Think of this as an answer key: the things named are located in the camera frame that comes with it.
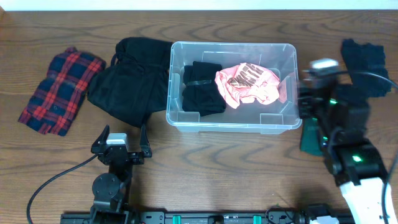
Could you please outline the green taped garment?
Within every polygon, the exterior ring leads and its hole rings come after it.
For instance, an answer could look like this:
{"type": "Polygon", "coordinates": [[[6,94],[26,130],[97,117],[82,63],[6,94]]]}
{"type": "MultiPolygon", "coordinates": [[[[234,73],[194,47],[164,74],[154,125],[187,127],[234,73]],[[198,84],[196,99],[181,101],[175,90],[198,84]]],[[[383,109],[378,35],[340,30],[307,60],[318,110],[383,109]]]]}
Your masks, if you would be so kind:
{"type": "Polygon", "coordinates": [[[306,118],[303,120],[300,150],[313,156],[323,155],[320,146],[318,121],[316,118],[306,118]]]}

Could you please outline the pink printed t-shirt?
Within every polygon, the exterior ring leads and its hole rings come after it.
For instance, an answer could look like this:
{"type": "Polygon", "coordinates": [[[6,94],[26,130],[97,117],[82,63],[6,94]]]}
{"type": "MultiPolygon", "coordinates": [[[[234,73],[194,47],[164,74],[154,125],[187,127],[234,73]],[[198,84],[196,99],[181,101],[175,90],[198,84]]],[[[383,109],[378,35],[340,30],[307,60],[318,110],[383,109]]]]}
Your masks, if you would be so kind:
{"type": "Polygon", "coordinates": [[[240,63],[216,72],[215,83],[225,102],[234,109],[254,101],[262,105],[287,101],[286,81],[252,63],[240,63]]]}

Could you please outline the black taped garment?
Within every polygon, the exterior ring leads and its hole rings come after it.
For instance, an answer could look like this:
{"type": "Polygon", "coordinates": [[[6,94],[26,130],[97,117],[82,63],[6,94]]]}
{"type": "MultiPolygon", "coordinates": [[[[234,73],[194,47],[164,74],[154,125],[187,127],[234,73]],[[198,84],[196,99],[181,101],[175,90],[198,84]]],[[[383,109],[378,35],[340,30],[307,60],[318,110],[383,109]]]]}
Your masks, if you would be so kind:
{"type": "Polygon", "coordinates": [[[199,112],[200,116],[224,113],[226,102],[218,91],[215,75],[222,70],[220,64],[197,62],[184,66],[182,108],[186,112],[199,112]]]}

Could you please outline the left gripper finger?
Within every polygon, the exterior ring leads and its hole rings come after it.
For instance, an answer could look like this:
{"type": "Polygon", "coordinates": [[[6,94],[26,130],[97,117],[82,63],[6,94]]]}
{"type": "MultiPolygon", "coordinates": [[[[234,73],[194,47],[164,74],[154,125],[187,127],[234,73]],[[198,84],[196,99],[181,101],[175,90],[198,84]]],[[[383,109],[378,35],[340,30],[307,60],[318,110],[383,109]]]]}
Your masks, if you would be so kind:
{"type": "Polygon", "coordinates": [[[147,138],[146,126],[141,126],[140,147],[142,152],[150,152],[150,144],[147,138]]]}
{"type": "Polygon", "coordinates": [[[92,149],[101,149],[106,145],[106,140],[109,136],[109,125],[106,125],[102,133],[97,137],[97,139],[92,144],[92,149]]]}

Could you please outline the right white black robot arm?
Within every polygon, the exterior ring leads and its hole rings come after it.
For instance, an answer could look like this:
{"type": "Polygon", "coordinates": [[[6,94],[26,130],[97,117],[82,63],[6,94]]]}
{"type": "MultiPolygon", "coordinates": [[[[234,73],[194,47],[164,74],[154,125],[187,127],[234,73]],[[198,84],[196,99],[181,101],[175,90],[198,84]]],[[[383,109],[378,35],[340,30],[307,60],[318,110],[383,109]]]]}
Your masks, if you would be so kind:
{"type": "Polygon", "coordinates": [[[355,223],[397,223],[390,179],[381,154],[365,137],[370,106],[340,71],[308,70],[298,88],[298,112],[317,125],[317,145],[355,223]]]}

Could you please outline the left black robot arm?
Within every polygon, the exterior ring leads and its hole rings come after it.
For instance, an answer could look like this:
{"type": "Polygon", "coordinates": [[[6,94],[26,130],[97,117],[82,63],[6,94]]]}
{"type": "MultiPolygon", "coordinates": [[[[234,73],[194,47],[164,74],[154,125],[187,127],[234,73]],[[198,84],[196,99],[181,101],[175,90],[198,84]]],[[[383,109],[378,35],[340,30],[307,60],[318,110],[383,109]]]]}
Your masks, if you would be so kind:
{"type": "Polygon", "coordinates": [[[90,223],[140,222],[140,214],[129,205],[129,193],[134,166],[143,165],[145,158],[152,157],[146,127],[141,126],[140,151],[130,152],[127,135],[111,133],[109,126],[103,129],[91,146],[91,152],[108,166],[108,172],[93,182],[94,195],[90,223]]]}

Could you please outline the clear plastic storage bin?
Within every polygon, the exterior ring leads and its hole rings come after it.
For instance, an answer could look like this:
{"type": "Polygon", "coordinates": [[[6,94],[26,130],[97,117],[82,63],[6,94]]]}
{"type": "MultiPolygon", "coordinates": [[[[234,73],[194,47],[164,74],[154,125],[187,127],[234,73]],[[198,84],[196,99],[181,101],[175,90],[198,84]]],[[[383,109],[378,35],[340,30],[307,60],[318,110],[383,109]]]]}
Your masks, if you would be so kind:
{"type": "Polygon", "coordinates": [[[172,44],[166,120],[181,132],[239,132],[281,134],[301,126],[297,107],[297,51],[292,44],[187,42],[172,44]],[[200,116],[183,110],[184,68],[193,62],[220,64],[229,68],[252,63],[268,68],[280,79],[283,95],[269,105],[255,101],[223,113],[200,116]]]}

